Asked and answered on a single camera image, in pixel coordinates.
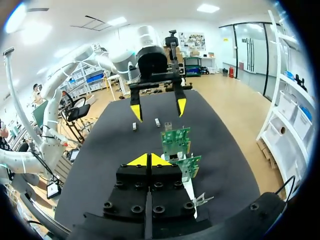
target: glass door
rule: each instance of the glass door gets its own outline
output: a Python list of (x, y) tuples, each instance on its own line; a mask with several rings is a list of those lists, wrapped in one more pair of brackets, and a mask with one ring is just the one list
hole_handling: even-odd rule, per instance
[(264, 94), (267, 78), (267, 44), (262, 23), (235, 26), (238, 50), (238, 79)]

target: red fire extinguisher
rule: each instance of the red fire extinguisher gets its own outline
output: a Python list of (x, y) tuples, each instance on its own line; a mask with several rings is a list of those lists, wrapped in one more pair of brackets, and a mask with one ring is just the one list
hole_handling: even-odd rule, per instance
[(234, 68), (233, 68), (233, 67), (230, 67), (230, 68), (229, 68), (229, 77), (230, 77), (230, 78), (233, 78), (233, 77), (234, 77), (234, 72), (235, 72)]

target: glass wall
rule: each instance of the glass wall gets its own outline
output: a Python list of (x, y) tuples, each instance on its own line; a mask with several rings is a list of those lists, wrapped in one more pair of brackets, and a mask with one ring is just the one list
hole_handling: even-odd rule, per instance
[(237, 50), (235, 42), (235, 33), (233, 26), (220, 28), (221, 48), (222, 48), (222, 68), (229, 70), (230, 67), (237, 66)]
[[(269, 71), (268, 71), (268, 79), (265, 90), (265, 97), (269, 100), (272, 100), (274, 95), (275, 87), (276, 87), (276, 79), (277, 79), (277, 62), (278, 62), (278, 54), (277, 54), (277, 43), (276, 36), (273, 30), (273, 25), (266, 24), (265, 25), (267, 40), (268, 40), (268, 50), (269, 50)], [(277, 29), (279, 32), (282, 32), (282, 27), (278, 26)], [(289, 69), (289, 54), (288, 54), (288, 46), (281, 42), (280, 45), (281, 50), (281, 73), (284, 73), (287, 69)], [(279, 89), (284, 89), (284, 82), (280, 82)]]
[(263, 94), (267, 74), (267, 44), (264, 26), (247, 23), (235, 26), (238, 49), (238, 79)]
[[(234, 76), (270, 101), (277, 78), (277, 44), (273, 25), (266, 22), (248, 22), (220, 28), (222, 67), (234, 67)], [(288, 69), (288, 47), (282, 44), (281, 72)]]

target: camera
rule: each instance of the camera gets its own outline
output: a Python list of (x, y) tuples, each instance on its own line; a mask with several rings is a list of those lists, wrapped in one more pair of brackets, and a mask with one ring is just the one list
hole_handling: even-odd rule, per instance
[(165, 45), (171, 48), (171, 43), (175, 43), (175, 46), (178, 47), (179, 46), (178, 38), (175, 37), (177, 30), (171, 30), (169, 31), (169, 33), (171, 35), (165, 38)]

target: workbench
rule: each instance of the workbench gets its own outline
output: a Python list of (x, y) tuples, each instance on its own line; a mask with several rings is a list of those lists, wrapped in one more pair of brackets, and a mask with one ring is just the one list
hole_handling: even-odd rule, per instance
[[(143, 123), (130, 110), (130, 99), (107, 106), (69, 172), (55, 211), (58, 222), (72, 230), (73, 224), (84, 222), (85, 212), (102, 216), (120, 164), (144, 153), (161, 156), (161, 132), (166, 122), (171, 122), (173, 129), (190, 127), (190, 151), (202, 156), (192, 180), (194, 194), (198, 197), (205, 192), (207, 198), (214, 199), (197, 208), (197, 220), (209, 218), (217, 224), (260, 196), (253, 172), (222, 120), (197, 91), (184, 92), (187, 102), (182, 117), (173, 92), (140, 98)], [(161, 127), (156, 127), (155, 118)]]

